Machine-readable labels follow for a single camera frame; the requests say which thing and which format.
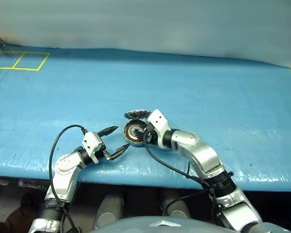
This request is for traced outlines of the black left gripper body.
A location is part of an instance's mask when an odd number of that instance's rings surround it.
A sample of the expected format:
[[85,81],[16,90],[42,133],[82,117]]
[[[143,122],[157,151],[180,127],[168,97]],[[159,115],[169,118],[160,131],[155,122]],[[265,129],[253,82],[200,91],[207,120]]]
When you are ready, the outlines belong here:
[[97,148],[97,159],[100,160],[105,158],[107,161],[111,159],[111,154],[107,151],[107,147],[102,141],[101,137],[97,135],[98,138],[98,148]]

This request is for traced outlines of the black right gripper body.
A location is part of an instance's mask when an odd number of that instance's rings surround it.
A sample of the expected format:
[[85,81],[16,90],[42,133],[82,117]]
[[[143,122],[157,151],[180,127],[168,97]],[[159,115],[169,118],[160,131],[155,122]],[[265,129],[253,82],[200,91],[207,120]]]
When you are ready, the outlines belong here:
[[144,128],[144,138],[143,141],[147,144],[158,145],[158,135],[155,132],[155,127],[152,123],[148,123]]

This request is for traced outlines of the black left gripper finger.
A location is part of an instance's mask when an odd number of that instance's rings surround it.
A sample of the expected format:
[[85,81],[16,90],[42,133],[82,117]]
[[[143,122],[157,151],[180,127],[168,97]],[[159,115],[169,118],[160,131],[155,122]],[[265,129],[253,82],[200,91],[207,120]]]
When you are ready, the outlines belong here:
[[114,159],[118,158],[119,156],[121,156],[128,149],[129,146],[130,146],[130,144],[125,144],[125,145],[119,147],[116,150],[116,152],[111,155],[111,160],[114,160]]
[[98,136],[107,136],[107,135],[111,134],[112,132],[114,132],[117,128],[118,128],[118,126],[107,127],[105,129],[97,132],[97,134],[98,134]]

